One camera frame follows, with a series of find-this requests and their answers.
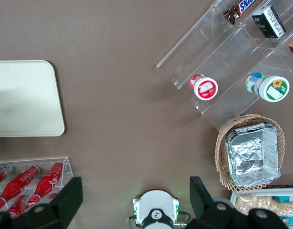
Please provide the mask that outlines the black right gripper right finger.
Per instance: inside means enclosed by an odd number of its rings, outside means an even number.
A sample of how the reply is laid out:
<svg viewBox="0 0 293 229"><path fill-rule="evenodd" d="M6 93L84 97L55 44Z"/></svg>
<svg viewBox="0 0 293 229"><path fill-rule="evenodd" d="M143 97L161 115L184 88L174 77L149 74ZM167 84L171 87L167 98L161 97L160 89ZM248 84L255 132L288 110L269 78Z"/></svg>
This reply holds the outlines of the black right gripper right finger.
<svg viewBox="0 0 293 229"><path fill-rule="evenodd" d="M233 192L213 200L199 177L190 178L196 218L188 229L293 229L293 188Z"/></svg>

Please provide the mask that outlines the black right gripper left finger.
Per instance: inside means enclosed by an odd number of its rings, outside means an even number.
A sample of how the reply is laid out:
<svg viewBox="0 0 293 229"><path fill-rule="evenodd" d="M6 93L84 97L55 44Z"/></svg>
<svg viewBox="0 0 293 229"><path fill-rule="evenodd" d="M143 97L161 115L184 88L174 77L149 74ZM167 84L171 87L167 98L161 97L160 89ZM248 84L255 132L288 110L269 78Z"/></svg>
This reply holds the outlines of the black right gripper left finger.
<svg viewBox="0 0 293 229"><path fill-rule="evenodd" d="M38 204L11 219L0 212L0 229L66 229L83 202L81 177L73 177L48 204Z"/></svg>

